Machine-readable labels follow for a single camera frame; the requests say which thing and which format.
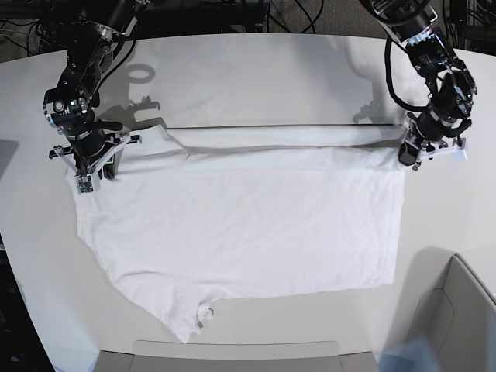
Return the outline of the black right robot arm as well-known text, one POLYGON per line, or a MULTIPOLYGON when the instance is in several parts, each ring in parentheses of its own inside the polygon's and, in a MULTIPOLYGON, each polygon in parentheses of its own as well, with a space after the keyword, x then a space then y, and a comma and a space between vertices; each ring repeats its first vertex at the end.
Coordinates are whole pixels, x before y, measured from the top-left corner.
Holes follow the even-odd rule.
POLYGON ((49 153, 74 170, 82 192, 95 190, 96 181, 115 175, 115 154, 130 138, 123 125, 95 115, 99 90, 115 71, 113 61, 132 33, 146 1, 83 1, 68 45, 67 64, 57 86, 43 97, 43 114, 68 146, 49 153))

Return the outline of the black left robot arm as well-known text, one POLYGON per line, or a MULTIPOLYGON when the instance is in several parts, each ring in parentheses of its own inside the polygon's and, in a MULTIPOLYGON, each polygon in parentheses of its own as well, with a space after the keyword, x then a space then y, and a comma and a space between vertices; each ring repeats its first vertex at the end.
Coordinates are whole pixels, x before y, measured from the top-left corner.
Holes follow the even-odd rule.
POLYGON ((418 170, 425 159, 444 154, 465 154, 463 133, 477 94, 466 64, 453 50, 443 31, 435 25, 436 11, 427 1, 363 1, 361 5, 387 33, 384 48, 386 85, 393 101, 406 111, 407 131, 398 160, 418 170), (402 49, 424 79, 429 101, 412 105, 396 94, 392 79, 391 51, 402 49))

